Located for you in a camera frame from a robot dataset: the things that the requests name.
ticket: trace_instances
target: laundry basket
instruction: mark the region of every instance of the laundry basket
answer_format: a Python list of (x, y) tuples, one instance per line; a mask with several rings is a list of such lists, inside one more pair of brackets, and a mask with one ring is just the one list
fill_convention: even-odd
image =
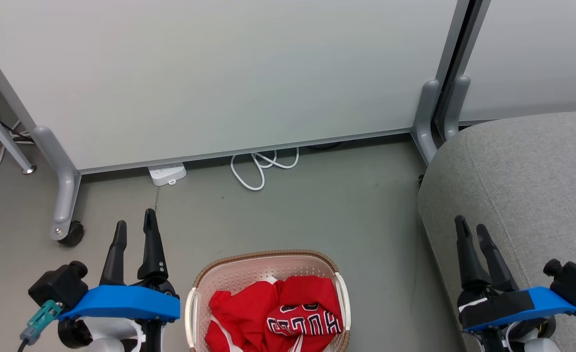
[(211, 263), (201, 271), (186, 299), (183, 312), (190, 352), (210, 352), (205, 334), (210, 326), (210, 298), (217, 290), (236, 294), (268, 277), (286, 280), (290, 276), (330, 278), (341, 306), (344, 331), (330, 343), (326, 352), (343, 352), (349, 345), (351, 306), (349, 294), (338, 267), (324, 254), (313, 250), (273, 250), (243, 254)]

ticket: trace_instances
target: red clothing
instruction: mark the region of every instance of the red clothing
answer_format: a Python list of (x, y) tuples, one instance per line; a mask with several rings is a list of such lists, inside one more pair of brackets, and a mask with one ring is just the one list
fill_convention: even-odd
[(228, 337), (244, 352), (288, 352), (295, 345), (295, 352), (322, 352), (343, 326), (332, 281), (316, 276), (259, 281), (234, 296), (217, 291), (210, 309), (219, 323), (212, 321), (205, 335), (212, 352), (232, 351)]

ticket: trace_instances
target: white panel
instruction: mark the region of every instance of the white panel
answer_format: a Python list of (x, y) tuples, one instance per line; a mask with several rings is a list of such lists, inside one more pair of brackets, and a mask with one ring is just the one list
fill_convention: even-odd
[(492, 0), (460, 120), (576, 111), (576, 0)]
[(455, 0), (0, 0), (0, 68), (78, 169), (412, 126)]

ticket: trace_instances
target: power strip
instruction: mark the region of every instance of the power strip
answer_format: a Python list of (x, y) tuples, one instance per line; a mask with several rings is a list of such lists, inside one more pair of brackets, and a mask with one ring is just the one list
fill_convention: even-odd
[(186, 176), (186, 169), (183, 163), (169, 163), (164, 165), (150, 166), (149, 174), (156, 186), (164, 186), (166, 184), (174, 185), (177, 180)]

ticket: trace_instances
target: gray fabric ottoman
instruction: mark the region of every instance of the gray fabric ottoman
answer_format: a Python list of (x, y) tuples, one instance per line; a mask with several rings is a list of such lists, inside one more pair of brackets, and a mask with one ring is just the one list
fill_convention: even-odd
[[(542, 272), (547, 261), (576, 263), (576, 113), (463, 130), (431, 161), (418, 204), (456, 317), (458, 214), (473, 232), (478, 223), (487, 226), (521, 288), (550, 285)], [(562, 352), (576, 352), (576, 318), (561, 315), (557, 323), (554, 341)], [(476, 349), (465, 340), (467, 349)]]

